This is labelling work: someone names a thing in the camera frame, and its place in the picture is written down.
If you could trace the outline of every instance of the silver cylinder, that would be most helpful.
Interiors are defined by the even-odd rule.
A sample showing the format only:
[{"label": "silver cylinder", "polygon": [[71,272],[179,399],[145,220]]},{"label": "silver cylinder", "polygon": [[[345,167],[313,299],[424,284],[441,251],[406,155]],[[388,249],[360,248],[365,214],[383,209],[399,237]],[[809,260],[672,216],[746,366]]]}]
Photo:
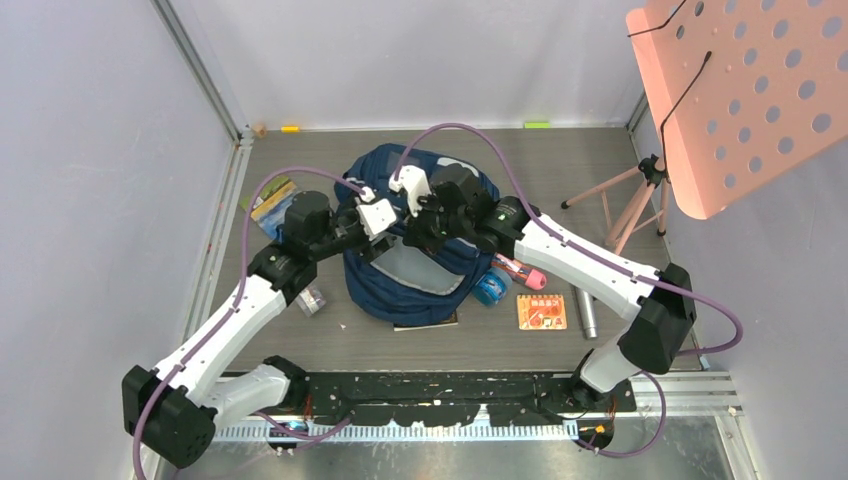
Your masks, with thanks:
[{"label": "silver cylinder", "polygon": [[580,324],[583,325],[583,336],[587,340],[598,338],[598,321],[595,319],[594,299],[589,292],[574,288],[577,297],[577,310],[580,312]]}]

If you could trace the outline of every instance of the orange booklet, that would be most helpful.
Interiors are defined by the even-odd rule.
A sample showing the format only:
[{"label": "orange booklet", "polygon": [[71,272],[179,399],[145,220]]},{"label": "orange booklet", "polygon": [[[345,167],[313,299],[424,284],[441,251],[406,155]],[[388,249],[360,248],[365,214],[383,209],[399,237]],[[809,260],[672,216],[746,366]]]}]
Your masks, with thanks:
[{"label": "orange booklet", "polygon": [[565,298],[562,295],[519,295],[518,328],[565,330]]}]

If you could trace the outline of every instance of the book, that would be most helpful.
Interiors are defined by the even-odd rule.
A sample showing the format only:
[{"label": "book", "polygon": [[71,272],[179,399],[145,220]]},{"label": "book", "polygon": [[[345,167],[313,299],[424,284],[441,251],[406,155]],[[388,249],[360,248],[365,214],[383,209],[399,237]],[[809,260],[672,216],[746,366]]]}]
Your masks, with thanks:
[{"label": "book", "polygon": [[562,295],[519,295],[518,328],[521,330],[565,330],[565,297]]},{"label": "book", "polygon": [[459,323],[459,317],[456,312],[453,312],[450,317],[442,320],[439,323],[434,323],[432,325],[415,325],[415,326],[407,326],[407,325],[399,325],[397,323],[394,324],[396,332],[407,332],[410,330],[423,330],[425,328],[436,328],[436,327],[447,327],[448,325],[456,325]]},{"label": "book", "polygon": [[[285,221],[286,210],[297,192],[297,185],[289,177],[275,178],[259,193],[259,198],[251,209],[250,218],[262,228],[266,235],[277,239],[279,237],[277,225],[282,225]],[[249,195],[242,197],[239,205],[247,211],[248,202],[250,202]]]}]

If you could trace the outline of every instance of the blue container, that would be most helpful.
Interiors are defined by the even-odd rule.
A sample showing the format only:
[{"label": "blue container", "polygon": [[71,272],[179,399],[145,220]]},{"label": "blue container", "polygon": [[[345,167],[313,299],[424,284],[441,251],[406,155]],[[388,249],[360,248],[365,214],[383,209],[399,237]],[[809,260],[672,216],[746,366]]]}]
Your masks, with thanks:
[{"label": "blue container", "polygon": [[511,285],[512,279],[509,278],[509,274],[500,268],[493,267],[483,274],[477,285],[474,285],[471,294],[483,305],[494,307],[506,296],[506,291]]}]

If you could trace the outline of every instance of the gray wall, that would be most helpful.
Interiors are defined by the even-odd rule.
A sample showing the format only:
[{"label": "gray wall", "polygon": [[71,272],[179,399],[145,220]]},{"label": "gray wall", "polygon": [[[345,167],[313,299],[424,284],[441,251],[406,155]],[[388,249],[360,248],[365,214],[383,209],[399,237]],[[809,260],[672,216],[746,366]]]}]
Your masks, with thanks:
[{"label": "gray wall", "polygon": [[315,129],[623,125],[644,0],[175,1],[250,122]]},{"label": "gray wall", "polygon": [[0,7],[0,478],[128,478],[120,381],[179,341],[229,140],[148,1]]},{"label": "gray wall", "polygon": [[[639,153],[660,152],[651,116]],[[668,244],[694,287],[745,325],[735,349],[709,358],[728,369],[750,417],[765,478],[843,478],[839,411],[848,394],[848,142],[843,142],[705,221],[672,205]],[[702,345],[732,335],[699,309]]]}]

